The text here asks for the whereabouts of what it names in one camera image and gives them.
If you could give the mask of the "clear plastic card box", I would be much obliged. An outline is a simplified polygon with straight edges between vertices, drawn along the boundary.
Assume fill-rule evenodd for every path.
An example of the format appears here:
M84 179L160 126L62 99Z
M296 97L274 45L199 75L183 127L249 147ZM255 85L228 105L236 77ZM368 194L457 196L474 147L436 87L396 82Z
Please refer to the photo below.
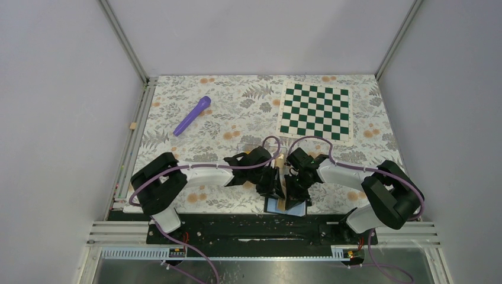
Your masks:
M239 143L237 145L237 152L238 153L240 153L240 152L250 153L253 149L255 149L261 145L262 145L261 143L259 143L259 144ZM266 151L271 156L274 156L275 152L278 149L278 145L271 143L271 142L267 142L267 143L265 143L263 148L266 149ZM284 145L281 145L280 149L279 149L279 154L275 157L274 162L270 162L269 165L283 169L285 167L287 151L288 151L288 148L285 147Z

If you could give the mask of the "black leather card holder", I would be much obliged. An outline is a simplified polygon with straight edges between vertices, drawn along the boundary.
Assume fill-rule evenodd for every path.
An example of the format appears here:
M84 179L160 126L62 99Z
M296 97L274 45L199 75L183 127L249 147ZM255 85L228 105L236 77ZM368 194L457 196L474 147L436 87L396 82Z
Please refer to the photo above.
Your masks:
M279 208L279 199L266 197L263 211L265 213L270 213L270 214L282 214L282 215L303 217L307 215L307 206L306 203L303 202L301 204L294 205L290 209L282 210Z

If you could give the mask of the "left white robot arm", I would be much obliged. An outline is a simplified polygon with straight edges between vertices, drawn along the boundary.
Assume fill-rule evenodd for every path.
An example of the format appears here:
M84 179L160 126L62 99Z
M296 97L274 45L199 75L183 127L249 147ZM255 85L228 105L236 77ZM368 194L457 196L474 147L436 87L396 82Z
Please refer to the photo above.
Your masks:
M185 188L216 185L232 187L249 182L261 196L283 197L279 168L262 146L249 153L239 153L217 162L193 164L177 160L166 152L135 173L130 183L134 189L130 204L139 206L160 228L161 236L177 243L184 234L181 219L173 206Z

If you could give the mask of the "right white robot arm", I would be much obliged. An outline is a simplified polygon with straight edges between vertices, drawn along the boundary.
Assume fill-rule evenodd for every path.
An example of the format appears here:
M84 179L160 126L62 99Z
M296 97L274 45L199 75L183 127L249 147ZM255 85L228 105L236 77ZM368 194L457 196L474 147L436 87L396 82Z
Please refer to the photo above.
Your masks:
M339 234L345 243L357 242L373 228L399 230L424 203L423 194L389 160L375 168L363 167L337 162L325 154L313 158L297 148L287 156L287 163L296 171L285 176L291 201L308 202L308 190L316 183L342 185L366 195L369 203L351 210L342 219Z

